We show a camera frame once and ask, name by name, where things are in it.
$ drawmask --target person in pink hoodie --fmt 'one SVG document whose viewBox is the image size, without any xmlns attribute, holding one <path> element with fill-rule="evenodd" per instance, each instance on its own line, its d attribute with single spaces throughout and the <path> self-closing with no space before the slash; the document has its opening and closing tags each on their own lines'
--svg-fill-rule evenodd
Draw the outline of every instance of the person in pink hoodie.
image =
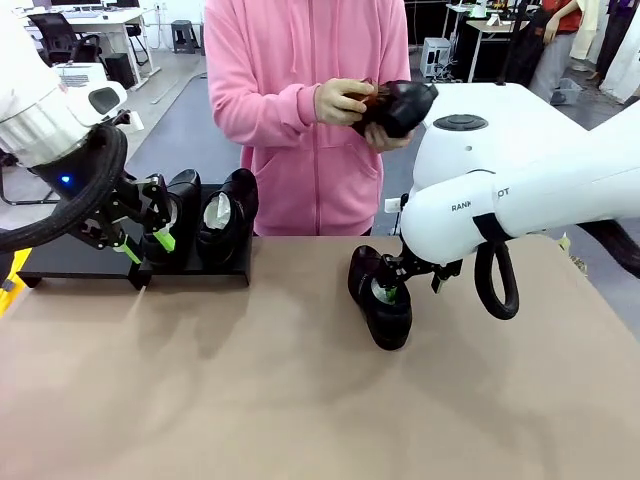
<svg viewBox="0 0 640 480">
<path fill-rule="evenodd" d="M 410 79 L 404 1 L 207 0 L 204 28 L 214 121 L 258 182 L 255 232 L 370 231 L 380 153 L 410 138 L 358 135 L 366 107 L 346 95 Z"/>
</svg>

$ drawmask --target orange shirt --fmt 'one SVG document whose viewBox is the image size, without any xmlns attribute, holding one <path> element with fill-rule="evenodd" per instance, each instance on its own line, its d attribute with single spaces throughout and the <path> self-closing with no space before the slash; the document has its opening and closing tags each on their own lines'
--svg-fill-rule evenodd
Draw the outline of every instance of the orange shirt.
<svg viewBox="0 0 640 480">
<path fill-rule="evenodd" d="M 556 13 L 562 7 L 567 5 L 571 0 L 542 0 L 542 8 L 551 14 Z M 573 33 L 577 32 L 580 28 L 580 22 L 582 22 L 582 11 L 578 8 L 571 12 L 569 15 L 565 15 L 560 19 L 560 25 L 558 26 L 558 33 Z"/>
</svg>

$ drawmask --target sleeve cuff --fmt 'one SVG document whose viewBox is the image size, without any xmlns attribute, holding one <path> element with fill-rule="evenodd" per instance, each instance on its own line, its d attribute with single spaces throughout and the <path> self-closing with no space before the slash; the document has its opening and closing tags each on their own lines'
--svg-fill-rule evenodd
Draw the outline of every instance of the sleeve cuff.
<svg viewBox="0 0 640 480">
<path fill-rule="evenodd" d="M 317 122 L 315 95 L 318 85 L 304 87 L 298 91 L 298 115 L 306 126 Z"/>
</svg>

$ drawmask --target person in red shirt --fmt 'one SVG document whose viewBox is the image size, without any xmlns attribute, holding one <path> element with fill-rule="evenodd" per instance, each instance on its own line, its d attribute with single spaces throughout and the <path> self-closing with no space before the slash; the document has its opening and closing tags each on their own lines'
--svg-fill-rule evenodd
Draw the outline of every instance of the person in red shirt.
<svg viewBox="0 0 640 480">
<path fill-rule="evenodd" d="M 533 74 L 529 90 L 547 103 L 558 88 L 566 70 L 582 11 L 578 0 L 542 0 L 542 8 L 551 14 L 544 32 L 545 49 Z"/>
</svg>

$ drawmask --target hoodie pocket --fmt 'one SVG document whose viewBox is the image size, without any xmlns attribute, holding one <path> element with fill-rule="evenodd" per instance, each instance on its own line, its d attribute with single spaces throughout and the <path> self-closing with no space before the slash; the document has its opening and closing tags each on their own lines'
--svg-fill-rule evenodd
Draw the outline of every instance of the hoodie pocket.
<svg viewBox="0 0 640 480">
<path fill-rule="evenodd" d="M 322 148 L 318 160 L 321 233 L 362 233 L 355 230 L 376 214 L 380 203 L 380 156 L 368 147 L 346 145 Z"/>
<path fill-rule="evenodd" d="M 264 161 L 254 157 L 256 164 L 262 164 L 255 172 L 260 199 L 256 218 L 258 232 L 264 235 L 314 235 L 313 152 L 278 150 L 267 155 Z"/>
</svg>

